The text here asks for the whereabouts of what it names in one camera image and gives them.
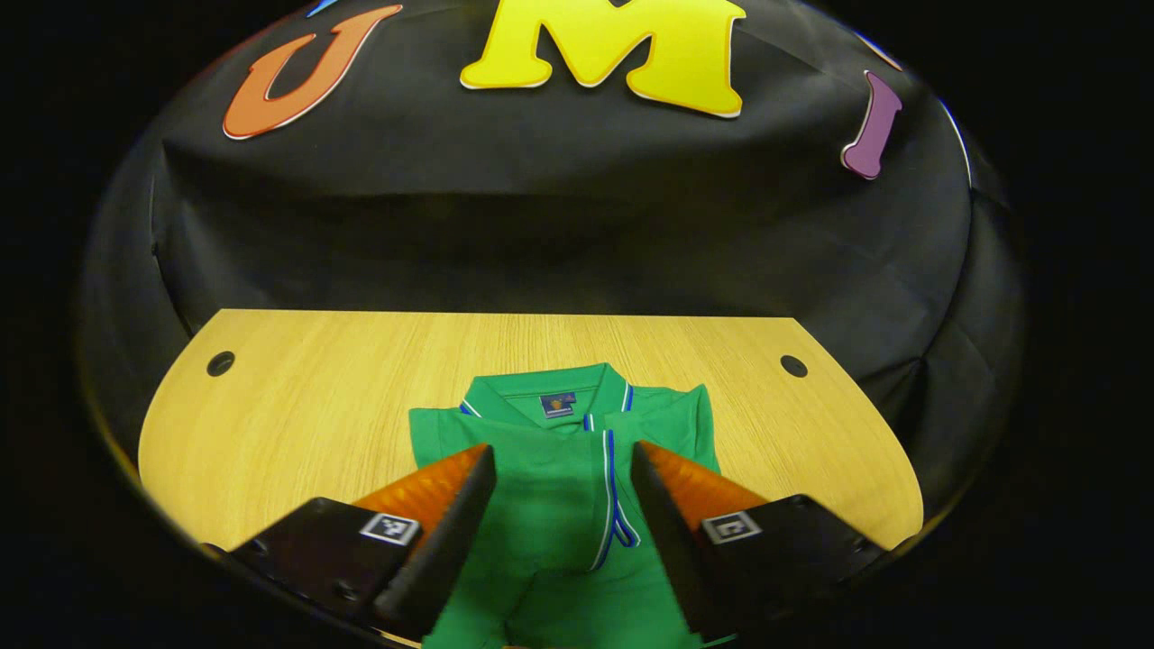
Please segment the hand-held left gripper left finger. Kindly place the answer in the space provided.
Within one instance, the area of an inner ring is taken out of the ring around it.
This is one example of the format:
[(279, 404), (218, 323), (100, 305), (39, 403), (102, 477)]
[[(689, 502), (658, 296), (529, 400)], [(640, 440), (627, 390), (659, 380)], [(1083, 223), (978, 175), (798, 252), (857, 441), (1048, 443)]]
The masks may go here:
[(228, 551), (228, 564), (312, 609), (420, 642), (433, 632), (496, 488), (475, 443), (368, 497), (314, 497)]

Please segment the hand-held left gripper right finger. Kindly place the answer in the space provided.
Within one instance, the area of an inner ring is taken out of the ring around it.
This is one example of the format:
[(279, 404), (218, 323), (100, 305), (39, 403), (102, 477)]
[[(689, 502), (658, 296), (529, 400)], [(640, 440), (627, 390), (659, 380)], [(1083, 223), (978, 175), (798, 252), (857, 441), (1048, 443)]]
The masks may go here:
[(659, 443), (635, 443), (630, 478), (682, 617), (709, 642), (769, 637), (886, 555), (812, 497), (758, 497)]

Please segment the green T-shirt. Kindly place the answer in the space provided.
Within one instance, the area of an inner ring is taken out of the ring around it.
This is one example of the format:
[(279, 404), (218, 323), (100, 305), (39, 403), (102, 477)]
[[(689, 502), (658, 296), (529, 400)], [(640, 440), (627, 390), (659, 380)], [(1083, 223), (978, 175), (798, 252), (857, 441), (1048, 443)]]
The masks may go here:
[(715, 649), (692, 632), (630, 479), (639, 441), (718, 471), (704, 386), (644, 387), (610, 364), (479, 375), (409, 411), (415, 462), (478, 443), (496, 485), (422, 649)]

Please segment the black backdrop cloth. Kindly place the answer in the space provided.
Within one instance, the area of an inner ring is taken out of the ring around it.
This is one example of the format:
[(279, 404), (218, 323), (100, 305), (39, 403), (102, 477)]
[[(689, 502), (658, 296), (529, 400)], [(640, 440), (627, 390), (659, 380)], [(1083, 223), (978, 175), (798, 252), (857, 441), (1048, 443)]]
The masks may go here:
[(947, 516), (1021, 385), (1002, 182), (823, 0), (299, 0), (198, 70), (100, 197), (87, 397), (132, 463), (224, 308), (786, 316)]

